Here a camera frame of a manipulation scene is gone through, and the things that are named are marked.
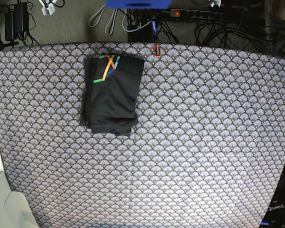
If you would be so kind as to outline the dark grey T-shirt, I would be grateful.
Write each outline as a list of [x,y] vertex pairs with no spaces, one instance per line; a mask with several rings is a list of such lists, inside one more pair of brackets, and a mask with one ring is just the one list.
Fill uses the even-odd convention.
[[138,124],[136,101],[144,60],[101,54],[84,60],[80,124],[92,133],[128,136]]

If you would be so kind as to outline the red table clamp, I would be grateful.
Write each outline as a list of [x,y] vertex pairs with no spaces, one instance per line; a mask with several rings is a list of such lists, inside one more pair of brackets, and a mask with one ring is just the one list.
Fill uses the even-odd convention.
[[153,45],[153,51],[155,57],[161,57],[161,45],[159,43]]

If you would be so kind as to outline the black power adapter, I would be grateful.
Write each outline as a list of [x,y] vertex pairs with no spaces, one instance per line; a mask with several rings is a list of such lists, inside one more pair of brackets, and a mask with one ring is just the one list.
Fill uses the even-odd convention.
[[4,14],[5,40],[23,40],[25,33],[29,31],[28,3],[18,2],[13,5],[13,10],[8,10]]

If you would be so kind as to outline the black power strip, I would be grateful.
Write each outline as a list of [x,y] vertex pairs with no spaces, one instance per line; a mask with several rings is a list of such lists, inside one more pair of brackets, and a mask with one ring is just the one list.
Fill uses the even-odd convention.
[[220,12],[191,10],[191,9],[170,9],[170,16],[182,19],[214,19],[222,20],[223,14]]

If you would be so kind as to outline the fan-patterned table cloth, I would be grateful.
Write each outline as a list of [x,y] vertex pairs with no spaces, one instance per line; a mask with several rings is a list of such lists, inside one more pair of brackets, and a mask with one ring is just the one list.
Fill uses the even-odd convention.
[[[130,136],[79,123],[84,60],[144,60]],[[0,152],[41,228],[257,228],[285,165],[285,58],[163,44],[0,51]]]

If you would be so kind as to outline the white plastic bin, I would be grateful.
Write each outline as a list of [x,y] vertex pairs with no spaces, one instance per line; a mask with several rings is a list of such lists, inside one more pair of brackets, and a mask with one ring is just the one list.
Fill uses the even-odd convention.
[[5,175],[0,153],[0,228],[37,228],[25,196],[12,191]]

